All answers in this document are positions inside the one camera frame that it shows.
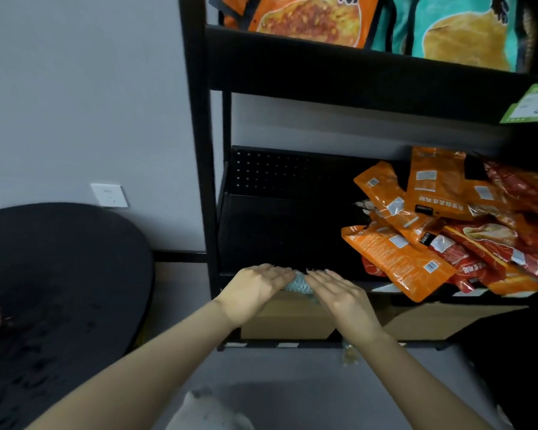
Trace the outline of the person's right hand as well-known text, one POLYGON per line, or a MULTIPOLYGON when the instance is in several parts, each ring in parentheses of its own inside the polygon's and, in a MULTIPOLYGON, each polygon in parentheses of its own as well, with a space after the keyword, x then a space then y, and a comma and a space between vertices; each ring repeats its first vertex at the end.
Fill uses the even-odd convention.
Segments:
POLYGON ((363 289, 333 271, 328 269, 324 271, 342 280, 347 285, 348 291, 335 301, 322 301, 316 298, 331 316, 341 335, 360 352, 364 352, 368 346, 384 335, 372 304, 363 289))

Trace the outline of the person's left hand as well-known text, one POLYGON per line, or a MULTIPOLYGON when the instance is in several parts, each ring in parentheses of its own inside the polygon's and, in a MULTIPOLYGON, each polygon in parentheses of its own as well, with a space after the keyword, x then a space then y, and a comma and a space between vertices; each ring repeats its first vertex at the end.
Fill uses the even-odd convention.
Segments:
POLYGON ((214 299, 233 328, 255 316, 274 295, 260 295, 256 266, 243 268, 214 299))

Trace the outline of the light blue patterned packet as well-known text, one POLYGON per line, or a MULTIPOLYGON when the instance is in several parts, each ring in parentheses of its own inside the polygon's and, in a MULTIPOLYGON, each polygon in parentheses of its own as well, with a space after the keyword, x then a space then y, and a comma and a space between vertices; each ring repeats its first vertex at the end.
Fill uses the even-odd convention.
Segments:
POLYGON ((313 295, 313 290, 306 282, 305 275, 298 270, 295 270, 294 272, 294 280, 289 282, 282 290, 302 295, 313 295))

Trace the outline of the person's left forearm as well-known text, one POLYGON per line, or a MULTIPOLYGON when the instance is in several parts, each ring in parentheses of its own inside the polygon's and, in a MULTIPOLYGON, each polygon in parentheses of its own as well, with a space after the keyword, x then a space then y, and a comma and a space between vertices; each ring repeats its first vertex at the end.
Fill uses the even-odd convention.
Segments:
POLYGON ((26 430, 150 430, 175 392, 246 312, 215 299, 116 361, 26 430))

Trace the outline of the person's right forearm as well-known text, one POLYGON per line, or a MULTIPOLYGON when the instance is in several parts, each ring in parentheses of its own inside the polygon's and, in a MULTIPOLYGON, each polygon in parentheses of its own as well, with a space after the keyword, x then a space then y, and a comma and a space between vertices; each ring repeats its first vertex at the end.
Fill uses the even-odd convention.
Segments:
POLYGON ((374 331, 351 343, 413 430, 494 430, 385 332, 374 331))

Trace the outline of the brown cardboard box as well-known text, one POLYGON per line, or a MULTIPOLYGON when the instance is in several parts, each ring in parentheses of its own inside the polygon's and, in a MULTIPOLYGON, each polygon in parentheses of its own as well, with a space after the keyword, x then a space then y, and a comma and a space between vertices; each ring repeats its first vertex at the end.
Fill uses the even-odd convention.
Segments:
POLYGON ((336 327, 313 296, 280 291, 241 327, 243 340, 326 340, 336 327))
POLYGON ((479 319, 527 308, 525 305, 425 303, 373 306, 385 332, 398 342, 445 341, 479 319))

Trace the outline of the clear plastic wrapper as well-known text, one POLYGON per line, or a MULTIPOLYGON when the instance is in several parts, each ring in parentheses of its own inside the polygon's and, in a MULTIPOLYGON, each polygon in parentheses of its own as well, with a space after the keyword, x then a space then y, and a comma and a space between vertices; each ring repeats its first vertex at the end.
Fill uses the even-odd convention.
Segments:
POLYGON ((359 363, 360 354, 356 347, 354 347, 346 338, 342 339, 343 356, 342 362, 344 366, 354 365, 359 363))

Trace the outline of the orange snack packet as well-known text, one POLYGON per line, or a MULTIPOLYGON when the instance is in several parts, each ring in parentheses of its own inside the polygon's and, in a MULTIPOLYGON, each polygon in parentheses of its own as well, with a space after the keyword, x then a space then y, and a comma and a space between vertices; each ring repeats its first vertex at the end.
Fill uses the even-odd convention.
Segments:
POLYGON ((391 164, 379 161, 353 181, 368 196, 378 216, 411 244, 422 246, 421 238, 435 223, 435 218, 416 213, 406 205, 406 192, 399 185, 391 164))
POLYGON ((434 252, 416 248, 379 221, 342 228, 341 237, 415 303, 429 297, 457 272, 434 252))
POLYGON ((418 214, 471 221, 464 197, 466 153, 414 146, 405 207, 418 214))

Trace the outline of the white bag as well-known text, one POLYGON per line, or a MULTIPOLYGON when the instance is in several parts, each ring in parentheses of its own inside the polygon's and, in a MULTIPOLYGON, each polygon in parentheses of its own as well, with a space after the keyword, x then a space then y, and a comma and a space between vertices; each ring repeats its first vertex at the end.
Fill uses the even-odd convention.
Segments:
POLYGON ((256 430, 251 420, 208 388, 189 390, 165 430, 256 430))

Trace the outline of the pile of red packets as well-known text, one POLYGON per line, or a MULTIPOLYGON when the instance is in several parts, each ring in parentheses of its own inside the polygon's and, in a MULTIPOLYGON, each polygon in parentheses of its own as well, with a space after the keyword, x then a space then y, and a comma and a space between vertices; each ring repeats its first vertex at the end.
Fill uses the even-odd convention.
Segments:
MULTIPOLYGON (((464 197, 473 220, 432 216, 435 223, 421 238, 422 246, 412 245, 429 249, 455 267, 457 272, 447 283, 461 292, 483 287, 501 296, 534 294, 538 292, 538 239, 530 241, 520 232, 516 223, 522 216, 502 211, 506 202, 495 190, 487 181, 466 179, 464 197)), ((371 204, 370 222, 390 225, 371 204)))

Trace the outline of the black metal shelf rack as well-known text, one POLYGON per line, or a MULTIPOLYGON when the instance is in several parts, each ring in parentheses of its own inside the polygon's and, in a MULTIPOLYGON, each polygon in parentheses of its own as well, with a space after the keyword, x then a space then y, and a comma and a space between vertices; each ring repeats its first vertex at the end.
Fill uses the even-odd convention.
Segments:
POLYGON ((538 78, 211 25, 206 0, 178 3, 211 298, 265 260, 332 267, 374 302, 416 309, 403 294, 373 289, 341 243, 341 226, 355 217, 349 176, 373 158, 233 147, 231 94, 498 125, 538 78))

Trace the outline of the black round cushioned chair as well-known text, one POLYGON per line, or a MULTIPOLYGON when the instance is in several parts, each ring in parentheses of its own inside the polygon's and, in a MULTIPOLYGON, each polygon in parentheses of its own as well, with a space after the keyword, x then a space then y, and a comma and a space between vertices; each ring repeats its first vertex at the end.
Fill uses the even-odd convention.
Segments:
POLYGON ((149 243, 117 213, 0 209, 0 430, 22 430, 127 354, 154 281, 149 243))

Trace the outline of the large orange snack bag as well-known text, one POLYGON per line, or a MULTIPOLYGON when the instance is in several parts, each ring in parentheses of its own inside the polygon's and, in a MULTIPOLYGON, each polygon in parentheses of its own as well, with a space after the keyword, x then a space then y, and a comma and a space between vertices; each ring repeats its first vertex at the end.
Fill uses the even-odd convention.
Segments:
POLYGON ((209 0, 229 28, 363 49, 383 0, 209 0))

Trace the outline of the green price label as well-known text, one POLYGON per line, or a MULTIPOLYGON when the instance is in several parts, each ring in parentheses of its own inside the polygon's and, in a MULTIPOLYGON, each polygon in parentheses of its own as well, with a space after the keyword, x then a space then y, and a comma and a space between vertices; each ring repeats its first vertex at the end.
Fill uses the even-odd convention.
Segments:
POLYGON ((538 122, 538 84, 530 86, 523 97, 509 107, 500 121, 501 124, 530 122, 538 122))

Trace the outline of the large teal snack bag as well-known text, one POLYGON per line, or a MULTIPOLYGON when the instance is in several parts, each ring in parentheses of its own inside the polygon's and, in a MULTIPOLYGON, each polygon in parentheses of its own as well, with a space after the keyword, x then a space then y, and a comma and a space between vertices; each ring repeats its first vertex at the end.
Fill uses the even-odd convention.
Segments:
POLYGON ((527 73, 538 31, 526 0, 379 0, 369 49, 527 73))

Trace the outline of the white wall socket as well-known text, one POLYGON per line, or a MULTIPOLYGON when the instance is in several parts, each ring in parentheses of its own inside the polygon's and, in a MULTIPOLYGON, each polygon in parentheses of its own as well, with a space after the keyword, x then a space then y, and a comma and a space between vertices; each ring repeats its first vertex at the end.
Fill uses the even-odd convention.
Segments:
POLYGON ((126 196, 121 185, 91 183, 93 195, 101 207, 128 208, 126 196))

